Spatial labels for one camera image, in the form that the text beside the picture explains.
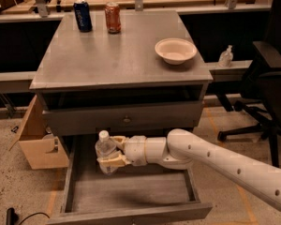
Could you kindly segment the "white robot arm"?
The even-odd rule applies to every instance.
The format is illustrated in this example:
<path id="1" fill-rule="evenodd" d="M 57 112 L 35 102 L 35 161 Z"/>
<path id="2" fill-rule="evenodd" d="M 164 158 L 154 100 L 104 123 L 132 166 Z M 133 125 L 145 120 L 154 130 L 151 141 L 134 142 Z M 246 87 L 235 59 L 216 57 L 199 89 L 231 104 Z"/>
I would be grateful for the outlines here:
<path id="1" fill-rule="evenodd" d="M 95 145 L 97 162 L 105 174 L 126 165 L 158 164 L 185 170 L 198 160 L 281 211 L 281 169 L 237 154 L 195 134 L 173 129 L 166 137 L 111 136 L 102 130 Z"/>

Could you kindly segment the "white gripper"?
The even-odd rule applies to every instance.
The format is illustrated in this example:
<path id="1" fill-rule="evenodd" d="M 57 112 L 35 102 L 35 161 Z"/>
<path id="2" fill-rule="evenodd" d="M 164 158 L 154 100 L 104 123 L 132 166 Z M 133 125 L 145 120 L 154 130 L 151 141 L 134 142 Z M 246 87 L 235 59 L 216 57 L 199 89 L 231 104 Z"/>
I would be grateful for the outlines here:
<path id="1" fill-rule="evenodd" d="M 144 166 L 147 164 L 145 158 L 145 136 L 133 136 L 127 138 L 126 136 L 111 136 L 111 139 L 115 142 L 116 146 L 121 151 L 116 151 L 106 157 L 99 157 L 98 163 L 103 167 L 120 168 L 129 165 Z"/>

